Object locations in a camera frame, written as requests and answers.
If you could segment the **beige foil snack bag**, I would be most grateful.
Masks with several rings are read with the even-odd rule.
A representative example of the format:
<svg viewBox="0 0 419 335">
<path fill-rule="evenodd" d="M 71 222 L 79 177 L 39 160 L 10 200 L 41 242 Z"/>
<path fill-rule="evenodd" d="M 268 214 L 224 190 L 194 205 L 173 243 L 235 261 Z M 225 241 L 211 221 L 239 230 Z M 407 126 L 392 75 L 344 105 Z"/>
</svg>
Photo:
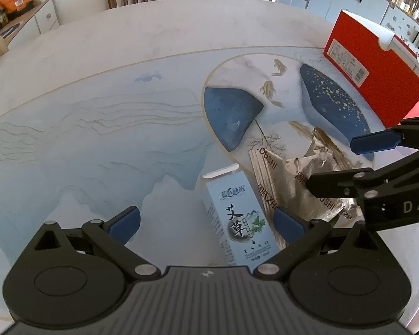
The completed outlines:
<svg viewBox="0 0 419 335">
<path fill-rule="evenodd" d="M 353 164 L 344 152 L 319 127 L 309 131 L 312 139 L 302 157 L 284 159 L 264 147 L 249 151 L 250 162 L 266 218 L 272 227 L 278 247 L 282 250 L 290 243 L 278 233 L 273 222 L 277 207 L 283 207 L 301 219 L 332 220 L 339 217 L 339 225 L 345 227 L 362 215 L 353 198 L 317 198 L 306 188 L 306 182 L 313 173 L 330 173 L 361 167 Z"/>
</svg>

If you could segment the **red cardboard box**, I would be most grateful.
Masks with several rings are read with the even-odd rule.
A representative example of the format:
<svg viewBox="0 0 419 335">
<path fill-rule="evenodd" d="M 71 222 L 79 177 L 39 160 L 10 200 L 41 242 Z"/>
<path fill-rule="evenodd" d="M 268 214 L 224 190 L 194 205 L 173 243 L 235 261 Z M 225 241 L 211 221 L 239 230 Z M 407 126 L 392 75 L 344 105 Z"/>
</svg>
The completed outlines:
<svg viewBox="0 0 419 335">
<path fill-rule="evenodd" d="M 419 61 L 391 30 L 342 10 L 324 56 L 355 86 L 385 127 L 419 117 Z"/>
</svg>

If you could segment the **white herbal product box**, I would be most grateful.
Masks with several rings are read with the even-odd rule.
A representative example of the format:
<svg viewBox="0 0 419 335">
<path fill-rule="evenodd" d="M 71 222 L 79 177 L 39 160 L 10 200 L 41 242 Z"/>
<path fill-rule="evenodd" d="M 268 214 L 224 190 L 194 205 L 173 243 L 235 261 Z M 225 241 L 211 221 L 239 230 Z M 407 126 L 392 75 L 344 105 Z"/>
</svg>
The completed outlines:
<svg viewBox="0 0 419 335">
<path fill-rule="evenodd" d="M 279 252 L 275 235 L 237 163 L 201 176 L 202 201 L 229 266 L 253 271 Z"/>
</svg>

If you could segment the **white drawer sideboard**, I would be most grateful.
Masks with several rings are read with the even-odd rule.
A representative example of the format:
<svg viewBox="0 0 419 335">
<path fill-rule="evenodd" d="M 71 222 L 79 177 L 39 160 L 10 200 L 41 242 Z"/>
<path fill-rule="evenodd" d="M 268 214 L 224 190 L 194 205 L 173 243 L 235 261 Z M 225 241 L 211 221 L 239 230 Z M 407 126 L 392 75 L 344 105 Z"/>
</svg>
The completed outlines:
<svg viewBox="0 0 419 335">
<path fill-rule="evenodd" d="M 36 0 L 31 10 L 1 26 L 3 21 L 0 17 L 0 56 L 60 26 L 54 0 Z"/>
</svg>

